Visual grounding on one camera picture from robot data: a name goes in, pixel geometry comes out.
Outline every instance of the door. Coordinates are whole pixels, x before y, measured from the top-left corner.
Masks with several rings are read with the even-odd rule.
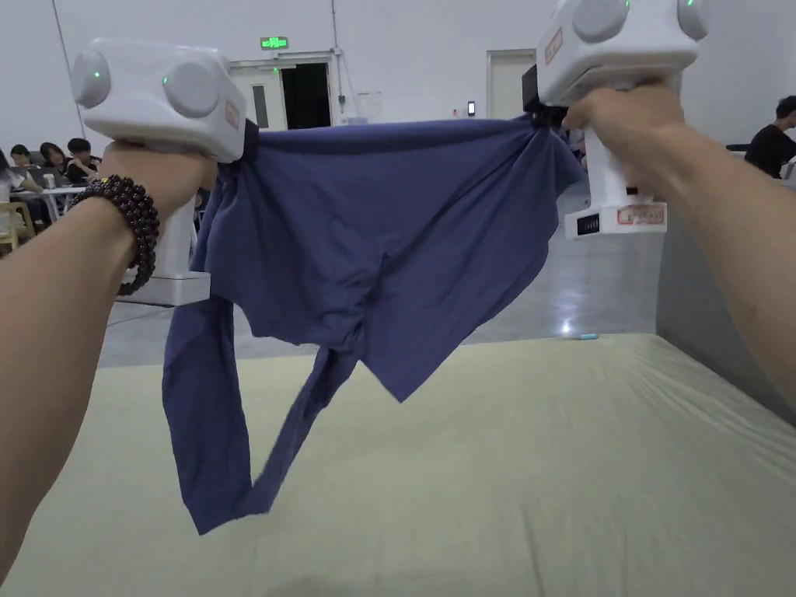
[[[251,66],[233,68],[232,80],[246,98],[246,118],[260,129],[285,131],[285,99],[282,73],[278,68]]]
[[[536,62],[534,50],[490,52],[490,118],[522,115],[522,76]]]

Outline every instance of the mattress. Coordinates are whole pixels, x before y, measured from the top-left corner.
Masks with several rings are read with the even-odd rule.
[[[254,470],[308,357],[239,363]],[[270,515],[198,537],[161,370],[101,370],[3,597],[793,595],[796,434],[664,340],[462,347],[399,406],[364,367]]]

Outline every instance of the blue t-shirt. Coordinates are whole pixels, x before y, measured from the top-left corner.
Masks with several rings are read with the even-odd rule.
[[[199,533],[271,508],[318,413],[364,362],[398,401],[538,275],[583,170],[527,119],[265,132],[225,166],[176,310],[163,403]],[[252,485],[232,305],[257,337],[318,345]]]

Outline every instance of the doorway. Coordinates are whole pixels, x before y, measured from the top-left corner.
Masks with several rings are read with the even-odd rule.
[[[282,71],[273,66],[233,67],[230,76],[246,99],[246,118],[262,129],[287,129]]]
[[[490,118],[513,119],[521,116],[522,76],[537,63],[536,50],[498,50],[488,52]]]
[[[296,57],[233,63],[230,76],[246,99],[246,118],[269,131],[330,126],[329,62]]]
[[[288,129],[331,126],[328,66],[297,64],[282,70]]]

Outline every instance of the white handheld gripper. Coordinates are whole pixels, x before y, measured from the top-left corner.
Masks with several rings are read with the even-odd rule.
[[[708,0],[560,0],[537,48],[539,99],[571,106],[596,88],[674,81],[708,34]],[[616,157],[585,130],[591,205],[564,219],[567,238],[666,232],[665,203],[628,194]]]
[[[72,67],[85,125],[153,150],[196,151],[229,163],[244,151],[246,102],[215,49],[94,40]],[[189,269],[193,202],[166,222],[150,282],[128,302],[184,305],[210,296],[210,275]]]

